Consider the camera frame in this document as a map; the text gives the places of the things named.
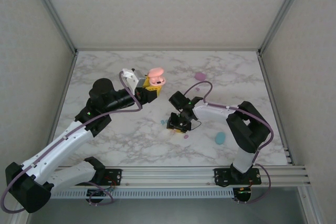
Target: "metal frame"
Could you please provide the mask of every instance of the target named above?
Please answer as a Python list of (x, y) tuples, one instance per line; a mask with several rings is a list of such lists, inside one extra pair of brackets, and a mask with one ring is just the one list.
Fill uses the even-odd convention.
[(66, 79), (65, 85), (64, 85), (63, 90), (62, 90), (61, 99), (60, 99), (60, 101), (57, 105), (57, 110), (56, 110), (55, 117), (54, 117), (51, 129), (50, 129), (49, 135), (48, 135), (48, 140), (47, 140), (46, 145), (51, 143), (52, 140), (54, 139), (54, 135), (55, 135), (55, 132), (56, 132), (58, 120), (59, 120), (59, 117), (61, 116), (61, 112), (62, 112), (63, 104), (64, 104), (64, 101), (65, 101), (65, 97), (67, 95), (68, 88), (69, 88), (70, 81), (71, 81), (71, 77), (72, 77), (72, 74), (73, 74), (74, 69), (75, 69), (77, 57), (78, 57), (78, 52), (74, 55), (74, 57), (72, 59), (71, 66), (69, 68), (67, 79)]
[[(51, 19), (55, 23), (57, 29), (59, 30), (62, 38), (67, 43), (68, 47), (73, 53), (73, 60), (71, 63), (71, 67), (67, 76), (67, 80), (65, 83), (65, 87), (62, 92), (61, 100), (59, 106), (56, 111), (56, 116), (53, 121), (52, 128), (49, 133), (48, 142), (50, 142), (56, 130), (56, 126), (59, 120), (59, 116), (61, 113), (62, 105), (65, 100), (65, 96), (69, 87), (69, 83), (71, 80), (72, 72), (75, 67), (76, 59), (77, 59), (77, 49), (75, 48), (68, 32), (66, 31), (64, 25), (59, 18), (54, 6), (52, 5), (50, 0), (41, 0), (44, 4), (47, 12), (50, 14)], [(260, 64), (260, 68), (262, 71), (262, 75), (264, 76), (266, 88), (269, 94), (270, 102), (272, 105), (272, 109), (276, 118), (277, 126), (279, 129), (280, 137), (282, 139), (282, 143), (284, 146), (285, 154), (287, 157), (288, 164), (287, 166), (266, 166), (267, 171), (270, 173), (272, 186), (275, 187), (289, 187), (289, 186), (297, 186), (299, 189), (299, 194), (302, 202), (303, 209), (305, 211), (308, 223), (322, 223), (322, 217), (319, 213), (319, 209), (317, 203), (312, 194), (312, 189), (310, 187), (309, 178), (307, 175), (307, 171), (304, 166), (295, 166), (295, 158), (293, 158), (290, 150), (288, 149), (288, 143), (286, 139), (286, 134), (279, 116), (279, 111), (275, 102), (274, 94), (272, 92), (271, 85), (269, 83), (269, 79), (267, 76), (267, 72), (264, 66), (264, 62), (262, 56), (264, 52), (267, 50), (270, 45), (272, 39), (274, 38), (276, 32), (278, 31), (284, 17), (288, 13), (290, 6), (294, 0), (284, 0), (281, 5), (271, 27), (269, 28), (264, 41), (260, 45), (258, 50), (258, 60)], [(158, 50), (153, 48), (133, 48), (129, 50)], [(190, 48), (181, 48), (181, 50), (190, 50)], [(210, 50), (210, 48), (200, 48), (198, 50)], [(187, 190), (188, 188), (193, 189), (194, 191), (202, 191), (206, 190), (218, 190), (218, 186), (214, 184), (214, 174), (213, 169), (218, 167), (118, 167), (124, 170), (122, 185), (118, 187), (119, 190), (123, 190), (126, 192), (131, 192), (134, 190), (142, 190), (153, 191), (153, 190), (161, 190), (164, 191), (167, 188), (174, 188), (174, 190)], [(267, 187), (268, 180), (265, 172), (261, 169), (261, 180), (262, 184), (259, 187)], [(74, 187), (71, 188), (70, 191), (83, 190), (83, 187)], [(19, 215), (13, 215), (11, 219), (11, 223), (25, 223), (28, 214), (26, 212), (22, 212)]]
[[(107, 167), (122, 169), (122, 179), (118, 188), (218, 188), (215, 185), (215, 168), (229, 166), (185, 166), (185, 167)], [(310, 186), (305, 166), (265, 166), (273, 187)], [(268, 187), (266, 173), (260, 169), (261, 185)]]
[(269, 82), (269, 78), (268, 78), (268, 75), (267, 75), (267, 71), (266, 71), (266, 68), (265, 68), (264, 61), (263, 61), (262, 57), (260, 56), (260, 54), (258, 52), (257, 52), (257, 55), (258, 55), (258, 61), (259, 61), (261, 73), (263, 75), (266, 90), (267, 90), (267, 93), (268, 93), (268, 97), (269, 97), (269, 100), (270, 100), (270, 103), (271, 103), (271, 106), (272, 106), (275, 121), (276, 121), (277, 126), (278, 126), (278, 130), (279, 130), (280, 138), (281, 138), (281, 141), (282, 141), (282, 145), (289, 152), (289, 156), (291, 158), (291, 162), (289, 162), (289, 163), (295, 164), (296, 159), (295, 159), (295, 157), (293, 156), (293, 154), (291, 153), (291, 151), (288, 147), (288, 141), (287, 141), (286, 133), (284, 131), (284, 127), (283, 127), (284, 125), (283, 125), (283, 123), (281, 121), (281, 118), (280, 118), (280, 115), (279, 115), (279, 109), (278, 109), (278, 106), (276, 104), (276, 100), (275, 100), (275, 97), (274, 97), (274, 94), (273, 94), (273, 91), (272, 91), (271, 84)]
[(269, 44), (271, 43), (271, 41), (273, 40), (275, 34), (277, 33), (283, 19), (285, 18), (286, 14), (288, 13), (290, 7), (292, 6), (294, 0), (284, 0), (284, 2), (282, 3), (280, 10), (278, 11), (277, 16), (275, 17), (271, 27), (269, 28), (266, 37), (264, 38), (264, 41), (262, 42), (261, 46), (260, 46), (260, 55), (262, 56), (265, 52), (265, 50), (267, 49), (267, 47), (269, 46)]
[[(87, 199), (90, 188), (81, 187), (61, 191), (51, 199)], [(117, 188), (111, 192), (114, 199), (210, 199), (233, 198), (232, 188)]]
[(47, 12), (49, 13), (51, 19), (55, 23), (55, 26), (59, 30), (62, 38), (67, 43), (67, 45), (70, 48), (70, 50), (72, 51), (73, 55), (75, 55), (76, 52), (77, 52), (77, 49), (75, 48), (74, 44), (72, 43), (72, 40), (71, 40), (67, 30), (65, 29), (61, 19), (59, 18), (53, 4), (51, 3), (50, 0), (41, 0), (41, 2), (45, 6), (45, 8), (46, 8)]
[(258, 48), (223, 48), (223, 47), (103, 47), (103, 48), (78, 48), (79, 51), (257, 51)]

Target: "pink toy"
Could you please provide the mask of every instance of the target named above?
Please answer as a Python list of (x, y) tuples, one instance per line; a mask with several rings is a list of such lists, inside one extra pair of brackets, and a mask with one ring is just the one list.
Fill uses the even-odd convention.
[(149, 70), (149, 84), (151, 86), (162, 86), (166, 83), (166, 79), (162, 76), (164, 70), (163, 68), (153, 68)]

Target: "cable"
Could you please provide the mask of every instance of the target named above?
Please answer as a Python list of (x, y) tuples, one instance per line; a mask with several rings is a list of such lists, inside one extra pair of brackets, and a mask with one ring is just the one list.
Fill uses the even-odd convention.
[(255, 116), (255, 115), (253, 115), (253, 114), (251, 114), (251, 113), (249, 113), (249, 112), (247, 112), (247, 111), (245, 111), (245, 110), (242, 110), (242, 109), (240, 109), (240, 108), (231, 107), (231, 106), (228, 107), (228, 106), (224, 106), (224, 105), (220, 105), (220, 104), (214, 104), (214, 103), (208, 103), (208, 105), (213, 106), (213, 107), (217, 107), (217, 108), (222, 108), (222, 109), (227, 109), (227, 108), (229, 108), (230, 110), (238, 111), (238, 112), (240, 112), (240, 113), (243, 113), (243, 114), (245, 114), (245, 115), (248, 115), (249, 117), (255, 119), (256, 121), (258, 121), (258, 122), (260, 122), (260, 123), (262, 123), (264, 126), (266, 126), (266, 127), (268, 128), (268, 130), (269, 130), (270, 133), (271, 133), (271, 136), (270, 136), (269, 140), (268, 140), (265, 144), (263, 144), (263, 145), (261, 145), (260, 147), (258, 147), (257, 152), (256, 152), (256, 154), (255, 154), (255, 156), (254, 156), (254, 158), (253, 158), (253, 160), (252, 160), (252, 164), (253, 164), (253, 163), (255, 162), (255, 160), (257, 159), (260, 150), (261, 150), (262, 148), (264, 148), (266, 145), (268, 145), (270, 142), (272, 142), (272, 140), (273, 140), (273, 138), (274, 138), (274, 131), (273, 131), (273, 129), (271, 128), (271, 126), (270, 126), (267, 122), (265, 122), (264, 120), (260, 119), (259, 117)]
[[(90, 195), (90, 197), (89, 197), (89, 204), (90, 205), (94, 204), (95, 206), (106, 206), (106, 205), (112, 204), (114, 202), (114, 199), (113, 199), (112, 195), (110, 194), (110, 192), (108, 190), (102, 188), (100, 185), (97, 185), (96, 183), (93, 183), (93, 182), (86, 182), (86, 183), (90, 184), (90, 185), (93, 185), (93, 186), (96, 186), (99, 189), (97, 191), (94, 191)], [(92, 203), (91, 198), (93, 197), (94, 194), (98, 193), (99, 191), (103, 191), (104, 193), (106, 193), (111, 198), (111, 201), (107, 202), (107, 203)]]
[(196, 126), (196, 127), (194, 127), (193, 129), (191, 129), (190, 131), (193, 131), (194, 129), (196, 129), (196, 128), (198, 128), (198, 127), (200, 127), (201, 125), (202, 125), (202, 122), (200, 122), (200, 121), (198, 121), (198, 120), (195, 120), (196, 122), (199, 122), (199, 125), (198, 126)]
[(105, 176), (104, 178), (108, 179), (109, 181), (111, 181), (111, 185), (108, 188), (106, 188), (105, 190), (107, 190), (107, 191), (113, 191), (116, 188), (115, 186), (117, 185), (117, 183), (114, 180), (112, 180), (112, 178), (110, 178), (108, 176)]
[[(211, 92), (212, 89), (213, 89), (213, 85), (212, 85), (212, 83), (209, 82), (209, 81), (200, 81), (200, 82), (198, 82), (198, 83), (192, 85), (190, 88), (187, 89), (187, 91), (184, 92), (183, 95), (186, 95), (186, 94), (187, 94), (193, 87), (195, 87), (195, 86), (197, 86), (197, 85), (199, 85), (199, 84), (201, 84), (201, 83), (208, 83), (208, 84), (210, 84), (210, 89), (209, 89), (209, 91), (208, 91), (208, 92), (204, 95), (204, 97), (203, 97), (203, 102), (206, 103), (207, 101), (206, 101), (205, 99), (206, 99), (206, 97), (210, 94), (210, 92)], [(274, 131), (273, 131), (273, 129), (271, 128), (271, 126), (270, 126), (267, 122), (265, 122), (264, 120), (260, 119), (259, 117), (255, 116), (255, 115), (253, 115), (253, 114), (251, 114), (251, 113), (249, 113), (249, 112), (247, 112), (247, 111), (245, 111), (245, 110), (242, 110), (242, 109), (240, 109), (240, 108), (231, 107), (231, 106), (225, 106), (225, 105), (215, 104), (215, 103), (209, 103), (209, 102), (208, 102), (208, 105), (213, 106), (213, 107), (217, 107), (217, 108), (230, 109), (230, 110), (238, 111), (238, 112), (240, 112), (240, 113), (243, 113), (243, 114), (245, 114), (245, 115), (247, 115), (247, 116), (249, 116), (249, 117), (251, 117), (251, 118), (257, 120), (258, 122), (262, 123), (264, 126), (266, 126), (266, 127), (268, 128), (269, 132), (271, 133), (271, 136), (270, 136), (269, 140), (268, 140), (265, 144), (263, 144), (263, 145), (261, 145), (261, 146), (258, 147), (257, 152), (256, 152), (256, 155), (254, 156), (254, 158), (253, 158), (253, 160), (252, 160), (252, 163), (254, 163), (255, 160), (257, 159), (257, 157), (258, 157), (259, 152), (261, 151), (261, 149), (264, 148), (266, 145), (268, 145), (270, 142), (272, 142), (272, 140), (273, 140), (273, 138), (274, 138)]]
[(122, 71), (119, 72), (119, 80), (122, 84), (122, 86), (125, 88), (125, 90), (127, 91), (127, 93), (133, 98), (134, 102), (137, 104), (138, 108), (134, 109), (134, 110), (115, 110), (115, 111), (110, 111), (110, 112), (106, 112), (103, 113), (101, 115), (96, 116), (95, 118), (90, 119), (89, 121), (81, 124), (80, 126), (76, 127), (75, 129), (73, 129), (72, 131), (70, 131), (69, 133), (67, 133), (64, 137), (62, 137), (60, 140), (58, 140), (54, 145), (52, 145), (48, 150), (46, 150), (41, 156), (39, 156), (30, 166), (28, 166), (26, 169), (24, 169), (22, 172), (20, 172), (18, 175), (15, 176), (15, 178), (8, 184), (8, 186), (6, 187), (6, 189), (4, 190), (4, 192), (1, 195), (1, 201), (0, 201), (0, 206), (2, 211), (8, 213), (8, 214), (17, 214), (19, 212), (24, 211), (25, 209), (19, 209), (19, 210), (9, 210), (6, 208), (5, 206), (5, 198), (7, 193), (9, 192), (9, 190), (11, 189), (11, 187), (14, 185), (14, 183), (23, 175), (25, 174), (27, 171), (29, 171), (33, 166), (35, 166), (36, 164), (38, 164), (46, 155), (48, 155), (56, 146), (58, 146), (60, 143), (62, 143), (64, 140), (68, 139), (69, 136), (71, 136), (72, 134), (74, 134), (76, 131), (78, 131), (79, 129), (85, 127), (86, 125), (88, 125), (89, 123), (102, 118), (103, 116), (106, 115), (110, 115), (110, 114), (114, 114), (114, 113), (127, 113), (127, 112), (138, 112), (140, 110), (142, 110), (142, 105), (140, 104), (140, 102), (136, 99), (136, 97), (132, 94), (132, 92), (130, 91), (130, 89), (126, 86), (126, 84), (124, 83), (124, 81), (122, 80)]
[[(192, 85), (192, 86), (191, 86), (191, 87), (184, 93), (184, 95), (186, 95), (186, 94), (187, 94), (193, 87), (195, 87), (195, 86), (197, 86), (197, 85), (199, 85), (199, 84), (201, 84), (201, 83), (204, 83), (204, 82), (210, 84), (210, 89), (209, 89), (209, 91), (208, 91), (208, 92), (205, 94), (205, 96), (203, 97), (203, 102), (206, 103), (207, 101), (205, 100), (205, 98), (210, 94), (210, 92), (212, 91), (212, 88), (213, 88), (212, 83), (209, 82), (209, 81), (200, 81), (200, 82), (198, 82), (198, 83)], [(253, 115), (253, 114), (251, 114), (251, 113), (249, 113), (249, 112), (247, 112), (247, 111), (245, 111), (245, 110), (242, 110), (242, 109), (240, 109), (240, 108), (231, 107), (231, 106), (225, 106), (225, 105), (215, 104), (215, 103), (209, 103), (209, 102), (208, 102), (208, 105), (213, 106), (213, 107), (217, 107), (217, 108), (222, 108), (222, 109), (229, 109), (229, 110), (235, 110), (235, 111), (238, 111), (238, 112), (240, 112), (240, 113), (243, 113), (243, 114), (245, 114), (245, 115), (247, 115), (247, 116), (249, 116), (249, 117), (255, 119), (256, 121), (262, 123), (264, 126), (266, 126), (266, 127), (268, 128), (268, 130), (269, 130), (271, 136), (270, 136), (269, 140), (268, 140), (265, 144), (263, 144), (263, 145), (261, 145), (261, 146), (258, 147), (257, 152), (256, 152), (256, 154), (255, 154), (255, 156), (253, 157), (253, 160), (252, 160), (252, 164), (255, 164), (254, 162), (255, 162), (255, 160), (257, 159), (257, 157), (258, 157), (259, 152), (261, 151), (261, 149), (264, 148), (266, 145), (268, 145), (270, 142), (272, 142), (272, 140), (273, 140), (273, 138), (274, 138), (274, 131), (273, 131), (273, 129), (271, 128), (271, 126), (270, 126), (266, 121), (264, 121), (263, 119), (260, 119), (259, 117), (255, 116), (255, 115)], [(244, 201), (244, 203), (246, 203), (246, 204), (255, 203), (255, 202), (257, 202), (257, 201), (263, 199), (266, 195), (269, 194), (270, 189), (271, 189), (271, 178), (270, 178), (268, 172), (266, 171), (266, 169), (265, 169), (262, 165), (260, 165), (260, 164), (255, 164), (255, 165), (260, 166), (261, 169), (263, 169), (263, 170), (265, 171), (265, 173), (266, 173), (266, 175), (267, 175), (267, 177), (268, 177), (268, 188), (267, 188), (267, 191), (266, 191), (263, 195), (261, 195), (259, 198), (254, 199), (254, 200), (250, 200), (250, 201)]]
[(258, 197), (258, 198), (256, 198), (256, 199), (253, 199), (253, 200), (249, 200), (249, 201), (239, 201), (239, 200), (237, 200), (237, 199), (234, 199), (234, 201), (237, 202), (238, 204), (239, 204), (240, 202), (243, 202), (244, 204), (252, 204), (252, 203), (255, 203), (255, 202), (260, 201), (261, 199), (265, 198), (266, 195), (268, 195), (268, 194), (270, 193), (270, 190), (271, 190), (271, 177), (269, 176), (267, 170), (266, 170), (262, 165), (260, 165), (260, 164), (255, 164), (255, 165), (261, 167), (261, 169), (263, 169), (264, 172), (265, 172), (266, 175), (267, 175), (267, 178), (268, 178), (268, 188), (267, 188), (267, 191), (266, 191), (263, 195), (261, 195), (260, 197)]
[(209, 91), (208, 91), (208, 92), (204, 95), (204, 97), (203, 97), (203, 102), (206, 102), (206, 101), (205, 101), (205, 98), (210, 94), (210, 92), (212, 91), (212, 88), (213, 88), (212, 83), (209, 82), (209, 81), (200, 81), (200, 82), (198, 82), (198, 83), (192, 85), (190, 88), (188, 88), (187, 91), (184, 92), (183, 95), (186, 95), (186, 94), (187, 94), (193, 87), (195, 87), (195, 86), (197, 86), (197, 85), (200, 85), (201, 83), (208, 83), (208, 84), (210, 84), (210, 89), (209, 89)]

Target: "enclosure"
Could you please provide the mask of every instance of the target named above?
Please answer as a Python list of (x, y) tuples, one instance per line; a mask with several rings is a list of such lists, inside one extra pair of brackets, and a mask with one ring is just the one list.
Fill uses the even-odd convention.
[[(89, 207), (93, 187), (73, 186), (33, 214), (1, 212), (1, 223), (335, 223), (335, 19), (335, 0), (0, 0), (3, 190), (5, 168), (62, 135), (96, 80), (119, 90), (121, 70), (155, 67), (166, 78), (160, 97), (111, 115), (59, 166), (94, 156), (120, 169), (114, 204)], [(197, 72), (213, 85), (208, 101), (249, 101), (274, 131), (256, 159), (271, 181), (258, 203), (237, 205), (233, 188), (215, 183), (214, 169), (229, 167), (238, 150), (228, 125), (166, 129), (169, 98), (194, 85)], [(259, 172), (252, 198), (269, 187)], [(5, 204), (20, 208), (10, 195)]]

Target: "floor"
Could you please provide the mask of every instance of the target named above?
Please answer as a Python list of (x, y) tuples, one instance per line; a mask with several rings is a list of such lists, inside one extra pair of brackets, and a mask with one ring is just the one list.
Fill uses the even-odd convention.
[[(207, 75), (214, 85), (208, 100), (225, 105), (250, 101), (272, 126), (275, 138), (259, 154), (263, 165), (286, 165), (275, 118), (255, 52), (223, 51), (81, 51), (62, 109), (56, 136), (61, 134), (85, 106), (95, 80), (109, 78), (121, 89), (118, 74), (123, 68), (146, 73), (163, 67), (167, 83), (158, 99), (137, 113), (113, 115), (112, 122), (94, 139), (71, 155), (64, 166), (94, 156), (106, 166), (217, 166), (230, 165), (237, 144), (227, 125), (211, 121), (184, 134), (167, 130), (165, 122), (176, 112), (169, 97), (184, 92), (197, 81), (196, 72)], [(203, 96), (209, 86), (201, 84), (189, 97)], [(218, 132), (226, 134), (222, 145), (215, 143)]]

